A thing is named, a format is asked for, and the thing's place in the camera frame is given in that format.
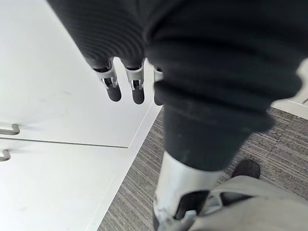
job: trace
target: black ribbed cover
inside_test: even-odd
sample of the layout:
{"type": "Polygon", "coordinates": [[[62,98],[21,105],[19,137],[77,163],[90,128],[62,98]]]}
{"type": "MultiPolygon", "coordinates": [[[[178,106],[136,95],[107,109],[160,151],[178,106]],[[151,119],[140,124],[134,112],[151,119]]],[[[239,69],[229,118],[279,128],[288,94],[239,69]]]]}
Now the black ribbed cover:
{"type": "Polygon", "coordinates": [[[120,57],[126,66],[142,62],[141,26],[119,0],[48,0],[87,62],[94,68],[120,57]]]}

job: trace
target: robotic arm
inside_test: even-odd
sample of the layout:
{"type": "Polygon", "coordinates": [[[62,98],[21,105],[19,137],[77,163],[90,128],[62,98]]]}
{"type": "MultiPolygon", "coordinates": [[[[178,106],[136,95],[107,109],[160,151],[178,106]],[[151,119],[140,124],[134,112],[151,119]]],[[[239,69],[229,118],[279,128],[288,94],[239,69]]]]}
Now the robotic arm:
{"type": "Polygon", "coordinates": [[[156,229],[170,220],[189,227],[242,143],[273,124],[270,104],[301,87],[295,71],[308,53],[307,1],[48,2],[111,100],[121,99],[113,57],[137,104],[144,58],[155,67],[155,102],[165,105],[156,229]]]}

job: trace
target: white surface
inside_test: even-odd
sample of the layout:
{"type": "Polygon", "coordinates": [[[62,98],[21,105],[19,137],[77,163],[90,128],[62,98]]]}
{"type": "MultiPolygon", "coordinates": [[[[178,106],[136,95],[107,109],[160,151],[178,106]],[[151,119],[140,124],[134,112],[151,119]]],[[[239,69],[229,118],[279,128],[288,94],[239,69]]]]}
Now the white surface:
{"type": "Polygon", "coordinates": [[[275,101],[271,106],[296,116],[308,119],[308,59],[304,60],[297,70],[303,80],[303,87],[299,93],[290,99],[275,101]]]}
{"type": "Polygon", "coordinates": [[[0,139],[0,230],[96,231],[159,110],[130,148],[0,139]]]}
{"type": "Polygon", "coordinates": [[[21,130],[0,137],[128,147],[153,101],[153,69],[145,62],[145,101],[136,105],[114,63],[117,103],[45,1],[0,1],[0,128],[21,130]]]}

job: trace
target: gray rubber fingertip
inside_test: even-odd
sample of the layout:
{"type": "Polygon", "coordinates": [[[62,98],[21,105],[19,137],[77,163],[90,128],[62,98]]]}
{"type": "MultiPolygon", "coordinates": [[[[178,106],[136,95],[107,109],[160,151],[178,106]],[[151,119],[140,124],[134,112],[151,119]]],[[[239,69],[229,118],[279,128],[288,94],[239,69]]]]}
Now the gray rubber fingertip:
{"type": "Polygon", "coordinates": [[[144,102],[144,91],[132,90],[133,100],[136,104],[142,104],[144,102]]]}
{"type": "Polygon", "coordinates": [[[118,102],[122,98],[120,87],[117,86],[116,88],[109,88],[107,89],[107,93],[109,98],[114,101],[118,102]]]}

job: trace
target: black rubber tip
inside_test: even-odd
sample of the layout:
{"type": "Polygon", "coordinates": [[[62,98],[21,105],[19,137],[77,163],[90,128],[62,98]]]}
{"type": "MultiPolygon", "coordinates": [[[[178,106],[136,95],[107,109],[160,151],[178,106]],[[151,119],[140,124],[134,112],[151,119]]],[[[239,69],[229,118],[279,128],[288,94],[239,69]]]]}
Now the black rubber tip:
{"type": "Polygon", "coordinates": [[[158,97],[156,96],[156,94],[154,95],[154,102],[157,106],[161,106],[163,105],[163,102],[161,102],[158,97]]]}
{"type": "Polygon", "coordinates": [[[117,86],[116,88],[110,87],[109,89],[107,89],[107,93],[108,93],[109,98],[114,102],[118,102],[122,97],[119,86],[117,86]]]}
{"type": "Polygon", "coordinates": [[[260,175],[260,165],[253,160],[242,160],[233,171],[232,178],[237,176],[248,176],[259,179],[260,175]]]}
{"type": "Polygon", "coordinates": [[[133,100],[136,104],[142,104],[144,101],[144,91],[136,89],[136,90],[132,90],[133,93],[133,100]]]}

